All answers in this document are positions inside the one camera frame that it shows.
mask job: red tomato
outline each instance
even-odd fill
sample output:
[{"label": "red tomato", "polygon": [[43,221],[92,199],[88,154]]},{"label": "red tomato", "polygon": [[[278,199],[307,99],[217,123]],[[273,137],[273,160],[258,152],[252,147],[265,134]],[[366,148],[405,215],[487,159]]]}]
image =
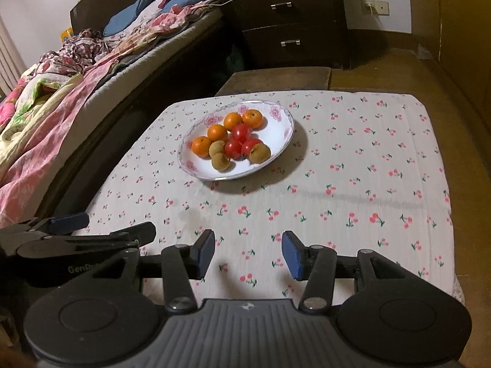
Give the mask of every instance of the red tomato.
[{"label": "red tomato", "polygon": [[261,143],[262,141],[258,140],[257,138],[251,138],[250,140],[247,140],[242,144],[242,154],[249,157],[249,152],[252,149],[252,147],[256,144],[261,144]]},{"label": "red tomato", "polygon": [[248,125],[242,123],[241,125],[236,125],[232,129],[232,138],[235,141],[246,142],[250,138],[251,129]]},{"label": "red tomato", "polygon": [[225,144],[225,155],[234,160],[242,159],[242,144],[235,140],[227,141]]}]

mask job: nightstand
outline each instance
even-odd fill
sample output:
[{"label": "nightstand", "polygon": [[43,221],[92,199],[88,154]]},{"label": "nightstand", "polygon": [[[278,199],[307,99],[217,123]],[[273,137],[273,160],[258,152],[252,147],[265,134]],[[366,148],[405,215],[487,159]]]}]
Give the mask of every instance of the nightstand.
[{"label": "nightstand", "polygon": [[343,0],[235,0],[221,8],[254,68],[350,68]]}]

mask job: wall socket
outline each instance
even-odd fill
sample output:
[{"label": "wall socket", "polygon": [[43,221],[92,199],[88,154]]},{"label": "wall socket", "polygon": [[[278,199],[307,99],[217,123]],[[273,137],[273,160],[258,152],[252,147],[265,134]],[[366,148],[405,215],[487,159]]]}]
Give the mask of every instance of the wall socket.
[{"label": "wall socket", "polygon": [[365,15],[390,15],[389,3],[379,0],[362,0],[361,10]]}]

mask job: drawer handle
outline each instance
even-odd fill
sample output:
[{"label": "drawer handle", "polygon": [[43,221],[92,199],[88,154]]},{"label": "drawer handle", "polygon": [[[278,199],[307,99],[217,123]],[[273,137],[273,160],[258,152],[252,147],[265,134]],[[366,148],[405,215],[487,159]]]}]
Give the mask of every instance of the drawer handle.
[{"label": "drawer handle", "polygon": [[280,43],[282,47],[286,47],[287,44],[300,45],[300,40],[285,40],[285,41],[281,41]]},{"label": "drawer handle", "polygon": [[292,2],[290,1],[288,3],[271,4],[271,9],[275,10],[277,7],[283,7],[283,6],[292,7]]}]

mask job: white tablecloth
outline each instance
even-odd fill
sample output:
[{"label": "white tablecloth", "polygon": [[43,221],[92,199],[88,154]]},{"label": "white tablecloth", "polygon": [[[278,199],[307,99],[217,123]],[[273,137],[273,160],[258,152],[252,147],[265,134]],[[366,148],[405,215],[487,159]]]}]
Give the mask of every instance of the white tablecloth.
[{"label": "white tablecloth", "polygon": [[[288,107],[291,145],[271,165],[232,182],[201,182],[179,169],[177,152],[191,124],[224,104],[264,99]],[[416,275],[454,292],[450,199],[438,144],[425,107],[411,95],[298,91],[208,98],[166,109],[133,145],[92,201],[89,228],[108,233],[152,221],[158,254],[215,231],[216,252],[202,281],[203,298],[293,298],[281,254],[292,230],[306,245],[340,255],[374,249]],[[335,303],[353,292],[338,281]],[[144,293],[162,299],[161,282]]]}]

